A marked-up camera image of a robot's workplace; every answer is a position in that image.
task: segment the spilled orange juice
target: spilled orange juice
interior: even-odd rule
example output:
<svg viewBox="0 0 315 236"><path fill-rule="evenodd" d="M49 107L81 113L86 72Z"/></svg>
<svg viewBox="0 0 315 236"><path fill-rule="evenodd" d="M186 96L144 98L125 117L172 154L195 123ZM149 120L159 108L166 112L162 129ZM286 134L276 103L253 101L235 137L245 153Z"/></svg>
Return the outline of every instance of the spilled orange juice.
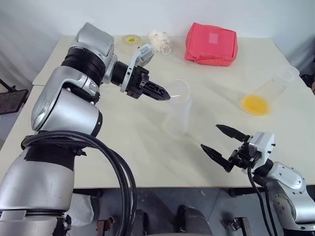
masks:
<svg viewBox="0 0 315 236"><path fill-rule="evenodd" d="M269 103L260 96L247 95L241 101L241 105L245 111L253 115L261 116L270 113Z"/></svg>

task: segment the red pouch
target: red pouch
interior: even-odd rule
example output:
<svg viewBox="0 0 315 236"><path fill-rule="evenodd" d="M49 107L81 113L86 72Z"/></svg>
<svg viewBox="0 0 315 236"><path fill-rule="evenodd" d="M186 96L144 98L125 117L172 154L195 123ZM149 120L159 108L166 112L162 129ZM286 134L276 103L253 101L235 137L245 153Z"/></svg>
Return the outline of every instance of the red pouch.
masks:
<svg viewBox="0 0 315 236"><path fill-rule="evenodd" d="M186 37L186 60L204 65L229 66L237 54L236 32L193 23Z"/></svg>

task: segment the wall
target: wall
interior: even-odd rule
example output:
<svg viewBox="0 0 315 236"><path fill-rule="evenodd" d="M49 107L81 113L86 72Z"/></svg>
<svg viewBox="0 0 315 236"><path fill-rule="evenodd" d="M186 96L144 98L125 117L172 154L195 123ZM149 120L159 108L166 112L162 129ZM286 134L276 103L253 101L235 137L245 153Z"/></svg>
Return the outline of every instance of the wall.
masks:
<svg viewBox="0 0 315 236"><path fill-rule="evenodd" d="M58 38L75 34L85 22L111 34L157 29L186 35L195 21L239 36L270 36L294 66L308 71L314 58L314 12L314 0L2 1L0 77L30 87Z"/></svg>

